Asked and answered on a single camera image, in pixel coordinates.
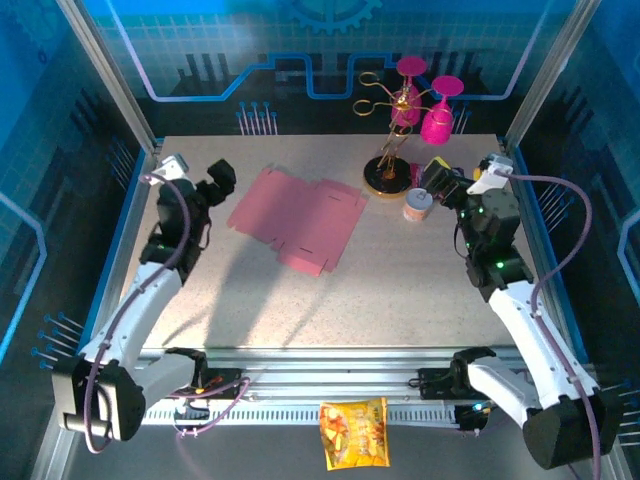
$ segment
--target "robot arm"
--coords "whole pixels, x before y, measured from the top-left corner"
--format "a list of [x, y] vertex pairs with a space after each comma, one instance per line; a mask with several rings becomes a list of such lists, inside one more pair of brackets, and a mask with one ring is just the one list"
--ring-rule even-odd
[[[602, 454], [613, 446], [623, 409], [617, 395], [600, 390], [578, 363], [542, 302], [535, 311], [540, 312], [548, 332], [543, 332], [532, 314], [533, 275], [513, 246], [520, 224], [518, 200], [504, 189], [504, 175], [512, 170], [510, 159], [491, 154], [480, 163], [473, 181], [436, 157], [425, 168], [422, 185], [443, 206], [455, 210], [467, 247], [467, 275], [507, 327], [535, 384], [515, 375], [491, 349], [473, 348], [454, 356], [451, 391], [456, 395], [477, 391], [490, 398], [522, 428], [536, 462], [549, 469], [592, 456], [588, 419], [576, 380], [593, 407]], [[576, 378], [569, 378], [548, 333]]]
[[[208, 382], [212, 373], [206, 357], [194, 350], [169, 349], [148, 367], [134, 368], [151, 329], [200, 257], [203, 250], [200, 241], [211, 223], [209, 208], [223, 202], [234, 190], [235, 173], [225, 160], [218, 161], [207, 172], [214, 182], [194, 185], [186, 176], [187, 166], [180, 155], [168, 157], [154, 171], [171, 181], [185, 200], [190, 218], [187, 242], [178, 261], [165, 268], [167, 259], [179, 248], [184, 218], [175, 194], [163, 185], [157, 202], [159, 221], [144, 247], [133, 284], [95, 337], [77, 355], [61, 358], [53, 369], [56, 413], [62, 428], [85, 430], [83, 403], [87, 376], [98, 361], [100, 370], [89, 424], [93, 435], [109, 439], [129, 440], [140, 427], [148, 406], [180, 388], [200, 388]], [[143, 289], [152, 276], [154, 280]], [[109, 347], [98, 358], [107, 331], [116, 321]]]

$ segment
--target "paper cup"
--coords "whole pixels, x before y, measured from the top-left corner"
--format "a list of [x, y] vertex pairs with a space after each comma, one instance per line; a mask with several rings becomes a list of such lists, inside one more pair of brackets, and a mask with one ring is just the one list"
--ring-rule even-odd
[[431, 194], [424, 188], [412, 188], [407, 193], [402, 213], [410, 222], [420, 222], [427, 217], [432, 206]]

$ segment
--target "purple cable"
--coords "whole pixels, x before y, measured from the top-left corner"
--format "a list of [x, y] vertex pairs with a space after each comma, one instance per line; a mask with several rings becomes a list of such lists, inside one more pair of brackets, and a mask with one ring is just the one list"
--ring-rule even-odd
[[[567, 265], [567, 263], [573, 260], [573, 257], [576, 256], [578, 251], [582, 248], [582, 245], [584, 245], [584, 242], [587, 239], [587, 235], [589, 234], [589, 230], [591, 229], [591, 222], [593, 221], [593, 209], [591, 207], [591, 202], [589, 201], [589, 197], [587, 196], [585, 191], [575, 183], [570, 182], [569, 180], [565, 180], [563, 178], [549, 177], [546, 175], [506, 175], [506, 174], [500, 174], [500, 173], [498, 173], [498, 175], [501, 175], [503, 177], [507, 177], [513, 180], [525, 180], [525, 181], [529, 180], [532, 182], [557, 183], [564, 187], [570, 188], [571, 190], [576, 192], [578, 196], [582, 199], [582, 202], [584, 203], [584, 208], [586, 213], [585, 213], [585, 219], [584, 219], [584, 226], [582, 227], [582, 232], [580, 233], [580, 237], [578, 237], [578, 241], [576, 242], [575, 246], [569, 252], [569, 254], [564, 258], [564, 260], [562, 260], [562, 262], [560, 262], [556, 266], [556, 268], [554, 268], [553, 270], [548, 272], [546, 275], [544, 275], [538, 281], [538, 283], [536, 283], [536, 285], [534, 286], [533, 292], [531, 292], [531, 305], [533, 308], [534, 305], [538, 305], [538, 295], [540, 294], [540, 290], [542, 289], [544, 284], [547, 283], [551, 279], [551, 277], [553, 277], [556, 273], [562, 270]], [[600, 435], [598, 433], [598, 424], [596, 422], [595, 413], [593, 412], [593, 407], [591, 406], [591, 402], [589, 401], [589, 396], [587, 395], [587, 392], [584, 390], [582, 383], [577, 378], [576, 372], [571, 366], [571, 362], [564, 355], [564, 353], [562, 352], [562, 349], [560, 348], [560, 345], [558, 345], [558, 342], [553, 337], [553, 335], [549, 331], [549, 328], [547, 328], [547, 325], [542, 320], [542, 316], [540, 315], [540, 312], [536, 310], [533, 312], [533, 315], [536, 320], [536, 323], [538, 324], [538, 327], [540, 328], [545, 338], [549, 342], [549, 345], [551, 345], [551, 348], [553, 349], [553, 352], [556, 354], [556, 356], [560, 360], [560, 363], [562, 363], [562, 366], [567, 371], [567, 374], [569, 375], [569, 378], [571, 379], [573, 386], [575, 387], [576, 391], [580, 395], [580, 398], [584, 402], [585, 412], [587, 414], [587, 419], [589, 420], [589, 430], [591, 431], [591, 443], [593, 447], [593, 478], [594, 480], [600, 480], [601, 461], [602, 461], [601, 454], [600, 454]]]
[[107, 333], [104, 336], [104, 340], [102, 341], [102, 343], [100, 344], [100, 347], [98, 348], [98, 352], [96, 353], [96, 358], [93, 361], [93, 365], [91, 365], [91, 371], [89, 372], [89, 378], [87, 380], [87, 389], [84, 394], [83, 415], [84, 415], [84, 429], [85, 429], [84, 437], [87, 443], [87, 448], [91, 453], [94, 453], [94, 454], [98, 454], [104, 451], [107, 445], [111, 442], [111, 440], [105, 436], [104, 444], [98, 447], [94, 442], [93, 433], [91, 432], [91, 399], [93, 397], [96, 377], [98, 376], [98, 370], [100, 369], [100, 362], [102, 361], [102, 358], [104, 357], [105, 352], [109, 348], [110, 341], [113, 338], [113, 334], [115, 333], [116, 328], [118, 328], [118, 324], [120, 323], [120, 320], [122, 319], [126, 311], [129, 309], [129, 307], [131, 307], [131, 305], [136, 300], [136, 298], [138, 298], [138, 295], [144, 292], [144, 290], [149, 285], [155, 282], [158, 279], [158, 277], [164, 272], [165, 269], [169, 269], [173, 267], [178, 262], [180, 255], [182, 254], [182, 251], [184, 250], [184, 247], [187, 244], [187, 240], [189, 239], [189, 232], [191, 231], [191, 218], [189, 216], [189, 208], [187, 207], [187, 202], [185, 201], [184, 197], [180, 193], [180, 190], [178, 190], [178, 187], [176, 187], [174, 184], [172, 184], [168, 180], [165, 180], [164, 177], [161, 177], [160, 175], [156, 175], [155, 173], [148, 173], [146, 175], [141, 175], [139, 178], [141, 182], [149, 182], [151, 179], [155, 179], [161, 183], [164, 183], [175, 194], [178, 200], [178, 203], [180, 204], [180, 208], [182, 209], [184, 229], [182, 231], [182, 237], [180, 238], [180, 242], [178, 243], [178, 246], [176, 250], [173, 252], [173, 254], [167, 259], [167, 261], [161, 267], [159, 267], [155, 272], [153, 272], [149, 276], [149, 278], [147, 278], [140, 285], [140, 287], [138, 287], [138, 289], [134, 290], [134, 292], [125, 299], [120, 309], [118, 309], [115, 316], [113, 317], [113, 321], [111, 322], [111, 325], [107, 329]]
[[[249, 379], [249, 377], [243, 377], [240, 380], [238, 380], [238, 382], [234, 382], [235, 385], [237, 386], [240, 383], [243, 383], [244, 385], [242, 386], [242, 388], [240, 389], [240, 392], [238, 393], [238, 396], [233, 400], [233, 402], [231, 402], [229, 404], [229, 406], [220, 414], [218, 415], [214, 420], [212, 420], [211, 422], [207, 423], [204, 427], [201, 428], [194, 428], [193, 430], [182, 430], [178, 432], [178, 436], [183, 437], [185, 435], [190, 435], [192, 437], [195, 437], [197, 435], [200, 435], [201, 433], [204, 433], [208, 430], [211, 430], [213, 427], [215, 427], [218, 423], [220, 423], [220, 421], [226, 417], [227, 415], [229, 415], [229, 412], [231, 410], [233, 410], [233, 408], [238, 404], [238, 402], [240, 401], [240, 399], [244, 396], [244, 394], [247, 392], [247, 389], [249, 388], [249, 385], [251, 384], [251, 380]], [[223, 388], [224, 390], [231, 388], [232, 386], [234, 386], [234, 383], [230, 383], [228, 385], [225, 385]]]

